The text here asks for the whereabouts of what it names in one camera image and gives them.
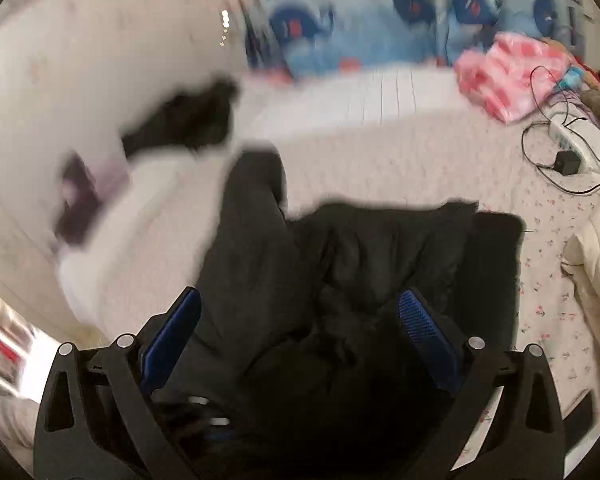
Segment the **cherry print bed sheet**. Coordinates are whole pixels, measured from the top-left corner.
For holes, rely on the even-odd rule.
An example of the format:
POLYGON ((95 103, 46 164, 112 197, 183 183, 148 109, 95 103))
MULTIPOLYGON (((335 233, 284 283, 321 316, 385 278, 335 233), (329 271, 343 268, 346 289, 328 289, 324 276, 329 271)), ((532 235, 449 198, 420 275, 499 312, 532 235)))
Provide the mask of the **cherry print bed sheet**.
POLYGON ((569 410, 597 386, 591 335, 562 274, 562 245, 594 208, 542 182, 522 157, 517 128, 474 114, 415 116, 369 129, 349 128, 227 155, 274 151, 285 175, 283 213, 295 219, 328 203, 363 208, 436 209, 474 203, 524 225, 518 248, 513 339, 547 353, 559 404, 569 410))

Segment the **pink checked cloth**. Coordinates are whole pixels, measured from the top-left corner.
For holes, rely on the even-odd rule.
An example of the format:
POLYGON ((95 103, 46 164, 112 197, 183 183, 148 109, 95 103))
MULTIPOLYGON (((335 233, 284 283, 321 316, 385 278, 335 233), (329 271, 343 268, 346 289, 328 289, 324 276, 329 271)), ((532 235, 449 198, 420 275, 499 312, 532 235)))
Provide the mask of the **pink checked cloth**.
POLYGON ((503 124, 532 114, 574 62, 554 40, 499 32, 486 52, 464 51, 454 63, 460 93, 503 124))

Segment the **white power strip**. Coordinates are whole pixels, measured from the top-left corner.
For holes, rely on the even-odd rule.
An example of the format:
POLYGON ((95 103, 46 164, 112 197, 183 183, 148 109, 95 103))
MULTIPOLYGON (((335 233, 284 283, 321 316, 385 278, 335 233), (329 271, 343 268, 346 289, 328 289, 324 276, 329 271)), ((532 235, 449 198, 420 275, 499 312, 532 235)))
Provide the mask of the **white power strip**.
POLYGON ((579 174, 600 177, 600 128, 587 117, 556 113, 550 118, 548 136, 561 151, 574 151, 581 157, 579 174))

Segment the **purple folded garment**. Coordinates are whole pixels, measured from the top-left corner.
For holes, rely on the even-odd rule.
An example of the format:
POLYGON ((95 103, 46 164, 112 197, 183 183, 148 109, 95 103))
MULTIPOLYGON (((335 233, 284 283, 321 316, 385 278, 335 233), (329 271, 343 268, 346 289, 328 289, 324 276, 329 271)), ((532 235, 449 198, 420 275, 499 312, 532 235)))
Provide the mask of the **purple folded garment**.
POLYGON ((61 211, 54 235, 68 246, 81 246, 105 207, 129 183, 125 158, 110 158, 91 170, 83 158, 72 152, 60 170, 61 211))

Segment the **white striped quilt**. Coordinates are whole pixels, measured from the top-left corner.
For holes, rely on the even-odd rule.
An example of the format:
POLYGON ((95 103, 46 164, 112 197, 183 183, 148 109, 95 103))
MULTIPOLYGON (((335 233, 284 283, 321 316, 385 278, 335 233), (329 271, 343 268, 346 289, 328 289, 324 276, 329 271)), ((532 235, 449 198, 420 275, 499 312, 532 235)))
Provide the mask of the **white striped quilt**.
POLYGON ((288 138, 471 108, 449 67, 394 64, 296 82, 249 77, 240 86, 233 133, 242 139, 288 138))

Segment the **black crumpled garment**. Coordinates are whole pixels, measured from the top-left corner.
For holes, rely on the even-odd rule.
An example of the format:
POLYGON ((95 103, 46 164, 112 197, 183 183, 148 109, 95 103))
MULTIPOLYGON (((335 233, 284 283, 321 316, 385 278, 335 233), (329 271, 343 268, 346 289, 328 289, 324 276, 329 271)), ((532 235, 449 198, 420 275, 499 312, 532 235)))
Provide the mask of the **black crumpled garment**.
POLYGON ((196 152, 223 144, 230 136, 233 104, 239 93, 238 83, 228 77, 215 78, 204 88, 176 92, 122 133, 126 159, 153 148, 181 146, 196 152))

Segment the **black power adapter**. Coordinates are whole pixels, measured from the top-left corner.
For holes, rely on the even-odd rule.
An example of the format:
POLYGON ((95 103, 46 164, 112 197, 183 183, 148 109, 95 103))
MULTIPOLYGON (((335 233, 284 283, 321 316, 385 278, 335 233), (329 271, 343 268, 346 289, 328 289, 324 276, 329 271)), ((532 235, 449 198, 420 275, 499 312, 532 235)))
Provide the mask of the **black power adapter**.
POLYGON ((574 151, 559 151, 556 154, 553 170, 562 176, 573 176, 580 172, 581 157, 574 151))

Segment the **white duvet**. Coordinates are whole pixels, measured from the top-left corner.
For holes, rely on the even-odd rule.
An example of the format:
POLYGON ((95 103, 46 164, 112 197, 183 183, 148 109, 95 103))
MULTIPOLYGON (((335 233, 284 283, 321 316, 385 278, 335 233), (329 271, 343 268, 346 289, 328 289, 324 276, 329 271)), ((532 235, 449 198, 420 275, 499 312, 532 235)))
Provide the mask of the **white duvet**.
POLYGON ((230 158, 162 152, 132 163, 130 180, 90 236, 59 257, 76 318, 106 340, 137 333, 196 282, 214 237, 230 158))

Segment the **black puffer jacket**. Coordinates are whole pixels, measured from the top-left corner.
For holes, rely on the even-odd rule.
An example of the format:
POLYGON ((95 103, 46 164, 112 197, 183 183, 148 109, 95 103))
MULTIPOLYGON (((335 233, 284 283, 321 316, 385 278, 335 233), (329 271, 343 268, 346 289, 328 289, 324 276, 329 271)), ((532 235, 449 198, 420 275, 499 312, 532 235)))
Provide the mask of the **black puffer jacket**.
POLYGON ((197 278, 200 321, 155 401, 199 479, 399 479, 449 411, 399 315, 401 292, 465 335, 510 344, 512 214, 328 203, 283 213, 274 151, 225 181, 197 278))

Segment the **blue whale curtain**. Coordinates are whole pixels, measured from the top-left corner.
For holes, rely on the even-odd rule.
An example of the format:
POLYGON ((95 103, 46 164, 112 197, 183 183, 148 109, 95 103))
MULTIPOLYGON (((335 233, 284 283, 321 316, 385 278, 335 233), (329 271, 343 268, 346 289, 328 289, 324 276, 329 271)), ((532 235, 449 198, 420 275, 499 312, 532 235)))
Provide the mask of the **blue whale curtain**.
POLYGON ((249 0, 245 48, 255 70, 313 77, 399 62, 450 66, 499 32, 553 39, 585 54, 582 0, 249 0))

